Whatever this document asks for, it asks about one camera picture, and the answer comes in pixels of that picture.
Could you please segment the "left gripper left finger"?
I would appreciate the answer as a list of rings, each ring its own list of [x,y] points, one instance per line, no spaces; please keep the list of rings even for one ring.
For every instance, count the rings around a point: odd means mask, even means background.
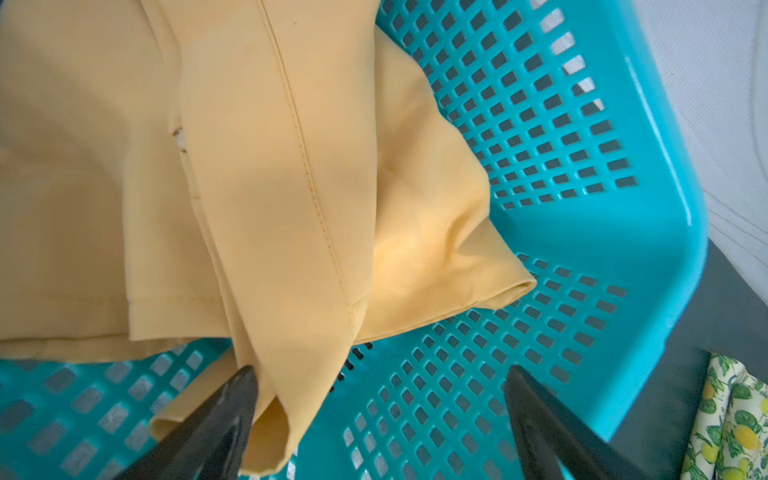
[[[236,479],[258,399],[250,366],[241,368],[119,479]]]

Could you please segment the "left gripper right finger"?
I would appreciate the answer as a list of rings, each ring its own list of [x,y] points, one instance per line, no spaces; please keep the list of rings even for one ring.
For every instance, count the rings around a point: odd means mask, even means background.
[[[629,460],[519,365],[503,386],[510,426],[526,479],[646,479]]]

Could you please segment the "lemon print skirt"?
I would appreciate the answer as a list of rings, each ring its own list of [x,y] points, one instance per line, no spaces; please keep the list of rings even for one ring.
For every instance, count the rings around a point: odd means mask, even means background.
[[[767,383],[740,361],[711,355],[680,477],[767,477]]]

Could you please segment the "tan yellow skirt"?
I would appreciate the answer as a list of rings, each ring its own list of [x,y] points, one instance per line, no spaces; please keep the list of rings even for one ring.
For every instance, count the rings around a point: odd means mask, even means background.
[[[1,355],[232,350],[168,434],[251,366],[242,468],[279,472],[351,348],[535,279],[488,177],[375,1],[6,1]]]

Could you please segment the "green table mat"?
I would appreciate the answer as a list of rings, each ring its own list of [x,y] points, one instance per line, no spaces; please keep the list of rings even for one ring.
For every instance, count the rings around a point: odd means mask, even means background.
[[[710,243],[695,294],[611,445],[653,479],[677,479],[710,354],[767,379],[767,305]]]

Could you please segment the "teal plastic basket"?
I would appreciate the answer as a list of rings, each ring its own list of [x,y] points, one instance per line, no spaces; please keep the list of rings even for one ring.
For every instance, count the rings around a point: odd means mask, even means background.
[[[236,479],[518,479],[503,386],[526,369],[603,439],[662,356],[703,270],[701,194],[628,1],[375,1],[483,167],[490,221],[535,279],[354,345],[288,463]],[[119,479],[154,419],[232,350],[1,355],[1,475]]]

